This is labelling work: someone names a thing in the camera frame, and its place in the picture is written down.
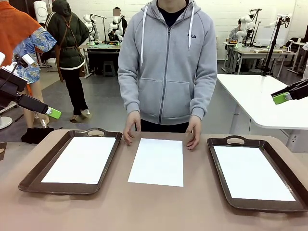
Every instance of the wall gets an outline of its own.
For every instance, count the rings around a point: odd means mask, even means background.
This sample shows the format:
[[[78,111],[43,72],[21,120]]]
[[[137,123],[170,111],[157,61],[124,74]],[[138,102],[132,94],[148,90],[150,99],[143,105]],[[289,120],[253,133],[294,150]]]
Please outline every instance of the wall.
[[[308,0],[296,0],[289,38],[303,38],[308,25]]]
[[[120,7],[122,14],[129,22],[130,18],[149,0],[68,0],[68,2],[72,11],[81,19],[83,15],[93,13],[107,17],[105,22],[109,23],[113,18],[114,7]],[[293,13],[295,8],[295,0],[197,0],[196,2],[214,20],[218,36],[218,59],[224,59],[225,46],[223,42],[229,36],[230,31],[237,27],[239,18],[248,14],[250,9],[262,8],[258,19],[262,20],[262,25],[266,25],[276,20],[278,13]],[[98,20],[97,24],[100,36],[103,38],[101,20]]]

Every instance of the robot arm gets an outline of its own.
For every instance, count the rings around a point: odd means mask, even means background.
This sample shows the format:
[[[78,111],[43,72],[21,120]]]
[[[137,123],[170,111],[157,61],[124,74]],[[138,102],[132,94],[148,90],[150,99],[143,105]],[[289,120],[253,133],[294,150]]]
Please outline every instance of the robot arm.
[[[93,40],[93,37],[96,34],[93,23],[96,23],[96,21],[92,18],[92,15],[88,15],[88,14],[84,15],[83,19],[86,21],[84,24],[89,29],[89,37],[92,36],[91,40]]]
[[[278,17],[283,17],[283,18],[289,18],[291,19],[292,18],[292,14],[288,14],[288,15],[283,15],[283,14],[279,14]],[[277,24],[278,20],[268,24],[267,26],[264,26],[265,28],[272,28],[272,27],[275,27],[276,24]]]
[[[271,95],[275,104],[289,100],[300,100],[308,96],[308,79],[287,86],[285,89]]]
[[[241,45],[243,43],[243,37],[247,35],[247,28],[248,26],[251,27],[253,26],[252,19],[250,18],[249,15],[246,15],[241,18],[241,31],[236,33],[238,44]]]
[[[5,55],[0,52],[0,66],[4,58]],[[17,62],[13,62],[10,66],[0,68],[0,107],[7,107],[13,101],[30,111],[46,114],[56,119],[60,118],[61,112],[48,107],[48,105],[35,98],[18,93],[25,89],[27,81],[19,77],[16,68],[18,65],[28,67],[34,61],[28,54],[23,57],[16,55],[15,59]]]
[[[113,22],[109,24],[109,30],[119,30],[123,32],[121,17],[114,17]]]

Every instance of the white robot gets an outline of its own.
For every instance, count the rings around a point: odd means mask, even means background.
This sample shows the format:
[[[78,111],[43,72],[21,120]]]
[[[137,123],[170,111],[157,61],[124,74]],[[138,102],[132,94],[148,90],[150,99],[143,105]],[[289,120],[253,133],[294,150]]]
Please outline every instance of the white robot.
[[[124,34],[122,18],[123,16],[114,17],[113,22],[109,24],[109,30],[108,30],[109,33],[115,31],[115,34],[119,38],[120,43],[123,41],[123,34]]]
[[[284,14],[278,14],[278,18],[279,17],[282,17],[283,19],[286,19],[286,18],[289,18],[289,19],[291,19],[292,18],[292,14],[290,13],[290,14],[287,14],[287,15],[284,15]],[[275,20],[275,21],[273,21],[272,23],[270,23],[269,25],[266,25],[266,26],[264,26],[265,28],[271,28],[271,27],[275,27],[276,26],[276,24],[277,24],[277,22],[278,22],[278,19],[277,20]]]
[[[97,33],[96,26],[94,25],[96,23],[95,17],[92,14],[86,14],[83,16],[83,19],[86,21],[84,24],[89,29],[89,45],[94,45],[94,37]]]
[[[237,36],[237,45],[236,47],[242,47],[243,46],[243,37],[247,36],[247,30],[253,29],[256,27],[256,24],[252,21],[249,15],[246,15],[241,18],[241,31],[238,31],[236,33]]]

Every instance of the stool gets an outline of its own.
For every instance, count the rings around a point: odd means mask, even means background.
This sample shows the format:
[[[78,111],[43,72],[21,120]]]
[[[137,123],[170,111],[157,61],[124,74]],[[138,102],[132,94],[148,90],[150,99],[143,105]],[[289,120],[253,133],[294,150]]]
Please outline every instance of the stool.
[[[112,76],[116,77],[116,72],[115,72],[115,67],[114,67],[114,62],[113,61],[104,61],[104,68],[103,68],[103,76]]]

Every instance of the brown tray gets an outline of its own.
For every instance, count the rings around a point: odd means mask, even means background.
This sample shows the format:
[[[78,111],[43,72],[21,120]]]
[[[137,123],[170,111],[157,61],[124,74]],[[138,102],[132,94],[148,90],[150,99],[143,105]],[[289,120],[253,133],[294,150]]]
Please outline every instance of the brown tray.
[[[98,184],[76,184],[76,183],[41,183],[50,168],[68,146],[73,137],[93,136],[93,137],[115,137],[115,143],[106,162],[105,168]],[[116,149],[121,141],[120,132],[108,132],[101,128],[89,130],[72,130],[67,132],[60,141],[44,156],[44,158],[30,171],[30,173],[20,182],[18,188],[24,192],[45,193],[57,195],[92,195],[102,186],[104,176],[113,159]]]
[[[227,140],[237,138],[244,141],[240,143],[227,143]],[[263,212],[305,212],[308,211],[308,191],[299,181],[296,175],[288,167],[288,165],[281,159],[278,153],[271,147],[267,141],[263,140],[249,140],[241,136],[228,136],[223,139],[210,138],[207,139],[208,146],[212,153],[212,157],[217,169],[222,189],[225,193],[228,203],[238,209],[257,210]],[[216,155],[214,146],[239,146],[239,147],[258,147],[269,163],[275,169],[277,174],[283,180],[284,184],[289,189],[295,201],[270,201],[270,200],[254,200],[254,199],[238,199],[232,198],[227,182],[223,175],[218,157]]]

